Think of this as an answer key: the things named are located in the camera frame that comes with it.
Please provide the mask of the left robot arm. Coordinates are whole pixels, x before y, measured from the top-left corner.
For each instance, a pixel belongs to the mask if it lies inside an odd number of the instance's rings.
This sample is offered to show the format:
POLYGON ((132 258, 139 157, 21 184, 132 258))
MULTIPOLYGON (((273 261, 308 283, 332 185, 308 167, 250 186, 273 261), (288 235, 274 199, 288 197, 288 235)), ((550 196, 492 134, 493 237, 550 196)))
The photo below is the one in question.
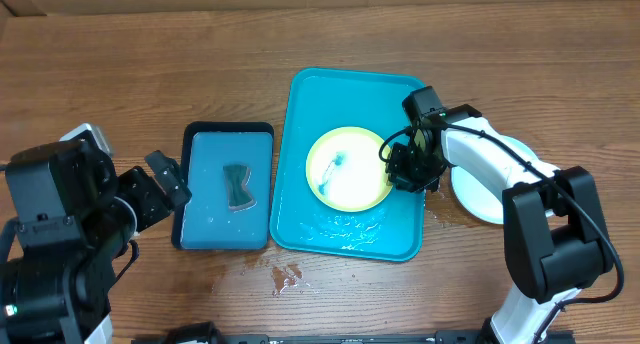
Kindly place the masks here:
POLYGON ((5 178, 16 218, 1 237, 1 340, 85 343, 110 340, 108 294, 116 258, 137 254, 133 236, 186 204, 178 163, 160 151, 117 174, 87 139, 14 155, 5 178))

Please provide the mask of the green scrub sponge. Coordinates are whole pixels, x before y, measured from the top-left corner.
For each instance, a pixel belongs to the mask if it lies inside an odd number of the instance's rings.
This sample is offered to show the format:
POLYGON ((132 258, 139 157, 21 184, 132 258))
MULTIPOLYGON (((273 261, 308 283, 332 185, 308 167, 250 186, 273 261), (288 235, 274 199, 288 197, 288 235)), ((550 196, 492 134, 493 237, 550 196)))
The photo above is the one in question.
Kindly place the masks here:
POLYGON ((247 187, 251 175, 249 167, 242 164, 225 165, 223 174, 229 209, 237 212, 253 207, 256 200, 247 187))

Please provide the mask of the light blue plate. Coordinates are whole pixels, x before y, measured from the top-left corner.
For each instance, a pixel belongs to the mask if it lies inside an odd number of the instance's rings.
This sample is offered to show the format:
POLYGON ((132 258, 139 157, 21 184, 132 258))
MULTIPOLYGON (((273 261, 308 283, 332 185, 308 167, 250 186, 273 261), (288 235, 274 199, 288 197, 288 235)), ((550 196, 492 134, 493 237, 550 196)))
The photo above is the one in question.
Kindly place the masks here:
POLYGON ((518 183, 535 183, 528 171, 503 147, 487 138, 446 131, 443 152, 452 165, 451 185, 460 204, 485 222, 502 225, 502 193, 518 183))

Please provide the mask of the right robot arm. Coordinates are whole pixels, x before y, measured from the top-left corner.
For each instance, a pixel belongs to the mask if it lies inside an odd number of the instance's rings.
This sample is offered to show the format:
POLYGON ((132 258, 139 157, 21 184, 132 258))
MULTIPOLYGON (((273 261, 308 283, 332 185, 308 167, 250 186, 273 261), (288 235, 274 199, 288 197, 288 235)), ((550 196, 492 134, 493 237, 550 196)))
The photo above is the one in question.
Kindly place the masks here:
POLYGON ((617 298, 625 284, 592 175, 558 169, 505 141, 469 105, 406 104, 405 144, 388 138, 380 158, 399 190, 436 189, 460 167, 501 201, 504 256, 512 287, 475 336, 478 343, 550 343, 567 307, 617 298))

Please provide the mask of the yellow plate with blue stain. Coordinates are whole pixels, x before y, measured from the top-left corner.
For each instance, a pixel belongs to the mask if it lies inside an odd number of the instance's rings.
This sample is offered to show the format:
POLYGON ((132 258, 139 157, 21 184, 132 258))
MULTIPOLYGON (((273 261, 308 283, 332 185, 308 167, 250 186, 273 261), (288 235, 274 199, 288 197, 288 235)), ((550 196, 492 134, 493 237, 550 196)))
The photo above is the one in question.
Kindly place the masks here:
POLYGON ((385 160, 389 145, 371 130, 347 126, 323 134, 306 158, 312 193, 326 206, 361 212, 380 204, 391 192, 385 160))

